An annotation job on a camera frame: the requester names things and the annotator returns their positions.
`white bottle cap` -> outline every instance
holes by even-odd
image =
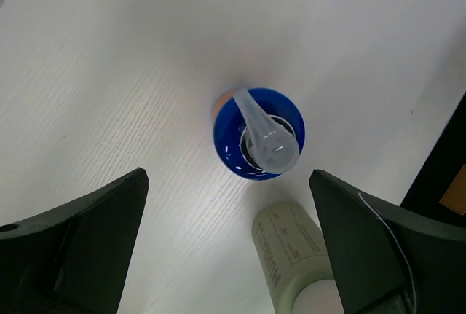
[[[293,314],[344,314],[335,280],[311,283],[299,293]]]

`white surface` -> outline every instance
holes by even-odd
[[[0,224],[141,166],[120,313],[272,313],[254,215],[292,198],[315,216],[314,168],[399,203],[466,89],[465,17],[466,0],[6,0]],[[304,115],[274,181],[216,157],[210,107],[240,85]]]
[[[344,314],[336,282],[311,283],[295,299],[292,314]]]

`brown object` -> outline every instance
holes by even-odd
[[[450,187],[442,196],[440,204],[464,216],[466,213],[466,165],[463,165],[459,170]]]
[[[217,99],[216,103],[213,104],[212,108],[212,122],[216,121],[217,115],[220,112],[220,109],[225,105],[227,101],[230,100],[230,98],[236,93],[237,90],[230,90],[229,92],[226,92],[220,96],[219,99]]]

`bottle label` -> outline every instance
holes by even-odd
[[[310,228],[292,208],[278,209],[268,213],[268,216],[291,264],[327,254],[316,242]]]

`table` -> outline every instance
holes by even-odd
[[[6,0],[0,224],[138,166],[151,188],[120,313],[272,313],[250,237],[266,205],[316,218],[313,169],[399,204],[466,90],[466,0]],[[272,181],[230,173],[210,108],[235,87],[300,108]]]

